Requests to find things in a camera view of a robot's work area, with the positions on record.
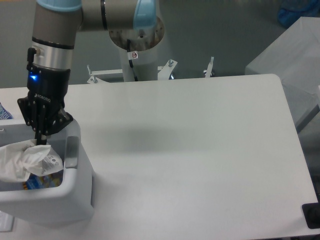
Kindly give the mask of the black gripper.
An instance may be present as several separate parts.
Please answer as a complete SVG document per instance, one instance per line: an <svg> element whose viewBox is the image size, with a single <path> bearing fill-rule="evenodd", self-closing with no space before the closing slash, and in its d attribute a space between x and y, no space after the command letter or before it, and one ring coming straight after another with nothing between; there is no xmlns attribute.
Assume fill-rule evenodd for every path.
<svg viewBox="0 0 320 240"><path fill-rule="evenodd" d="M47 138L69 125L74 119L65 111L70 69L53 69L27 64L27 97L17 104L27 126L34 131L36 145L46 145ZM38 104L45 105L38 115Z"/></svg>

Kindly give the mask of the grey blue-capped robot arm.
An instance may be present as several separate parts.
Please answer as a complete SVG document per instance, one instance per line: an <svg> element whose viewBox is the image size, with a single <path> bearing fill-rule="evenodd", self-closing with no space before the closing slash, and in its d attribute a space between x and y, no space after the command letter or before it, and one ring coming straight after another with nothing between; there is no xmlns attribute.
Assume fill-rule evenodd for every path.
<svg viewBox="0 0 320 240"><path fill-rule="evenodd" d="M78 31L147 30L156 25L153 0L38 0L27 50L28 93L17 103L37 145L73 121L65 111Z"/></svg>

